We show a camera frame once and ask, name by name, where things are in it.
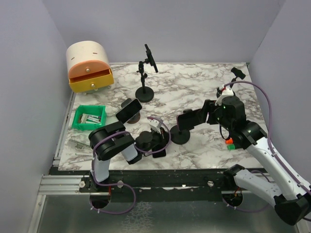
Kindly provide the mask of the black phone stand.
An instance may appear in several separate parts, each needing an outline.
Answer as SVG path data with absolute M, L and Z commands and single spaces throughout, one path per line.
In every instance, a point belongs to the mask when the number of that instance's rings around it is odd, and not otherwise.
M 237 79 L 243 80 L 246 77 L 246 75 L 240 69 L 237 69 L 236 67 L 233 67 L 231 69 L 231 72 L 235 75 L 235 77 L 231 80 L 231 82 L 236 82 Z M 221 88 L 217 87 L 216 97 L 220 97 L 224 90 L 225 90 L 224 87 L 221 87 Z

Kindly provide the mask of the grey black phone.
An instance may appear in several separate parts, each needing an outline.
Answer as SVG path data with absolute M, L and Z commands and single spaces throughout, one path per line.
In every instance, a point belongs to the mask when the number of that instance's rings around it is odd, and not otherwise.
M 155 150 L 152 150 L 152 157 L 153 158 L 162 158 L 162 157 L 165 157 L 166 156 L 166 150 L 165 149 L 163 149 L 163 150 L 161 150 L 160 152 L 157 152 L 156 153 L 156 151 L 158 151 L 158 149 L 155 149 Z

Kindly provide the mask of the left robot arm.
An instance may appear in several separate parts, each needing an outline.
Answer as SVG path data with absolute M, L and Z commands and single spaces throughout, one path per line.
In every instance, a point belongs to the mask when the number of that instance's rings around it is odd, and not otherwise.
M 150 130 L 142 131 L 135 139 L 120 121 L 93 130 L 89 136 L 93 150 L 90 185 L 100 192 L 106 189 L 109 180 L 111 159 L 121 154 L 128 164 L 134 164 L 144 155 L 154 158 L 166 156 L 171 142 L 168 127 L 159 119 L 150 118 Z

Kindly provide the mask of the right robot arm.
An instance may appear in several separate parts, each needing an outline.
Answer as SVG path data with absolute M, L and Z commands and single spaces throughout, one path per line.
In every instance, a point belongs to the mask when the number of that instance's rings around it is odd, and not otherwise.
M 300 176 L 281 156 L 262 127 L 246 118 L 244 103 L 236 96 L 225 97 L 221 103 L 206 100 L 194 111 L 196 125 L 218 124 L 228 130 L 234 142 L 248 151 L 273 178 L 277 187 L 239 169 L 223 178 L 229 190 L 245 188 L 273 206 L 287 224 L 295 225 L 311 211 L 311 184 Z

